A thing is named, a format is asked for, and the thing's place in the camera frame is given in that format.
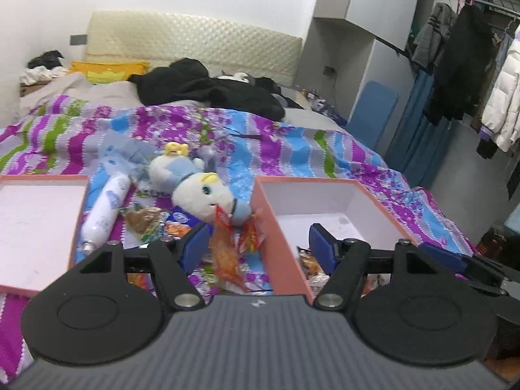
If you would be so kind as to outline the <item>blue noodle snack bag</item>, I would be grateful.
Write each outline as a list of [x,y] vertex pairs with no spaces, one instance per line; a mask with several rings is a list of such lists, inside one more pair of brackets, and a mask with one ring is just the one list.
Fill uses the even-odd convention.
[[179,207],[173,207],[168,212],[164,222],[164,233],[175,240],[184,237],[191,229],[200,223],[200,220]]

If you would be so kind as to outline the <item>clothes heap on nightstand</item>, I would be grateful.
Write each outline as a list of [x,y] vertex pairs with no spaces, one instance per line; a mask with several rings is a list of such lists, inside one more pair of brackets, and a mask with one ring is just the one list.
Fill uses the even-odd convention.
[[62,60],[63,55],[58,50],[42,53],[27,63],[19,76],[19,82],[22,85],[35,85],[66,76],[69,69],[63,65]]

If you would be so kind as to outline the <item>clear brown cracker packet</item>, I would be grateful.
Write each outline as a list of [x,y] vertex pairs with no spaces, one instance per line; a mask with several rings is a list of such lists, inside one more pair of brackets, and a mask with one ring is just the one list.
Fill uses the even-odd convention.
[[297,247],[301,269],[307,279],[323,276],[323,269],[308,248]]

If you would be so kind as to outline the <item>hanging white puffer jacket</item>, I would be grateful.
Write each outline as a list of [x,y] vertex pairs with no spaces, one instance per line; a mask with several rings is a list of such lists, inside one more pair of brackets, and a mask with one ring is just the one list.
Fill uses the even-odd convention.
[[497,150],[508,152],[519,139],[519,27],[505,36],[495,59],[493,87],[480,118],[477,153],[491,159]]

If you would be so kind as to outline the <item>yellow pillow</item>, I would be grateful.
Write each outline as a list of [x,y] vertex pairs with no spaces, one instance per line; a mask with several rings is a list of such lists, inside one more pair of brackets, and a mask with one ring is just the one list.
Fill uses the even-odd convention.
[[127,81],[132,75],[144,75],[148,72],[148,62],[105,63],[72,62],[69,73],[83,74],[88,83],[93,85]]

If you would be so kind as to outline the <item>red top snack bag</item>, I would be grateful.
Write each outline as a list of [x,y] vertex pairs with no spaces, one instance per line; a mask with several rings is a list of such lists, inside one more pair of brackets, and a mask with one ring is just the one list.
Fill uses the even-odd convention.
[[244,277],[240,270],[238,250],[234,244],[234,230],[230,216],[217,205],[213,221],[213,235],[210,238],[210,250],[213,259],[213,272],[220,280],[246,292]]

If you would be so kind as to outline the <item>pink cardboard box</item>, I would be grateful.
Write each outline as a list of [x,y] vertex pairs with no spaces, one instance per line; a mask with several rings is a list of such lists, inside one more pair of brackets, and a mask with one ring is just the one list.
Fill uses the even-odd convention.
[[375,249],[393,250],[400,239],[420,243],[357,180],[258,176],[250,205],[265,235],[260,257],[277,296],[313,301],[297,249],[308,247],[314,223],[339,241],[364,240]]

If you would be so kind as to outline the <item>white spray bottle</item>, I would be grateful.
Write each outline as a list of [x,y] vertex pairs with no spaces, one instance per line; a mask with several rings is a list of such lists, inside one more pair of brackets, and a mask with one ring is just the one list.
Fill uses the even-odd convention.
[[82,226],[83,254],[91,254],[109,240],[129,189],[130,177],[123,173],[113,175],[105,184]]

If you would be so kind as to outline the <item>light blue plastic bag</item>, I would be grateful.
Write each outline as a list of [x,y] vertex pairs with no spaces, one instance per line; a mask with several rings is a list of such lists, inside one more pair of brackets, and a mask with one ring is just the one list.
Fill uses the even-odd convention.
[[133,181],[148,176],[147,170],[157,155],[156,149],[142,140],[108,130],[99,149],[99,163],[109,176],[126,174]]

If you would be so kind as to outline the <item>orange snack packet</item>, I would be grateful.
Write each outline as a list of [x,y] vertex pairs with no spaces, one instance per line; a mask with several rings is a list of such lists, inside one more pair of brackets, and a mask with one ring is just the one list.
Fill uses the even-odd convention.
[[151,275],[148,273],[127,273],[127,280],[130,284],[133,284],[149,292],[154,290],[154,284],[152,282]]

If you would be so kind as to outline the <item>red small snack packet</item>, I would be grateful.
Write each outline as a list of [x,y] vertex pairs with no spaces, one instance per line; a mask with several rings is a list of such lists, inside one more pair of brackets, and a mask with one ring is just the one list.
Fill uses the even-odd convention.
[[246,252],[256,253],[265,239],[257,214],[253,214],[244,222],[240,233],[238,239],[238,251],[240,254]]

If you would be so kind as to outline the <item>white barcode snack packet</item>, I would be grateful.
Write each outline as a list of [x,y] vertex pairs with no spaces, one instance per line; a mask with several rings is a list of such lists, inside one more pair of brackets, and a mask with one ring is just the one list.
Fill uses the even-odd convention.
[[314,296],[316,296],[329,281],[330,277],[325,273],[317,273],[307,278],[307,285],[311,289]]

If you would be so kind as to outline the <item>green brown snack packet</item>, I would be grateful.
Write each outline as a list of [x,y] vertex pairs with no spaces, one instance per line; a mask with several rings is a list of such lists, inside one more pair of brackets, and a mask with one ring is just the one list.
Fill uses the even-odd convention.
[[161,238],[169,213],[158,207],[122,208],[120,210],[130,233],[140,242],[149,243]]

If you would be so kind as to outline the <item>colourful striped floral bedspread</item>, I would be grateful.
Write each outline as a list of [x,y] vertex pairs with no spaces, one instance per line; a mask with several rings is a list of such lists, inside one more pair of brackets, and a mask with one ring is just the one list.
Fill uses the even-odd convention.
[[344,130],[298,128],[235,110],[184,103],[117,109],[63,94],[2,129],[1,171],[88,174],[94,202],[108,179],[98,148],[109,130],[154,149],[170,141],[212,148],[218,172],[240,199],[249,199],[259,175],[358,180],[418,241],[454,253],[474,250],[426,189],[413,187]]

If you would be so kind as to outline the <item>hanging grey striped jacket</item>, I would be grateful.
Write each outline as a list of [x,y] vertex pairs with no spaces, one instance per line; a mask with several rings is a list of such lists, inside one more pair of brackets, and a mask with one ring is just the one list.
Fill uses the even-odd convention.
[[413,42],[411,60],[425,71],[433,72],[441,61],[456,20],[457,15],[448,4],[436,3]]

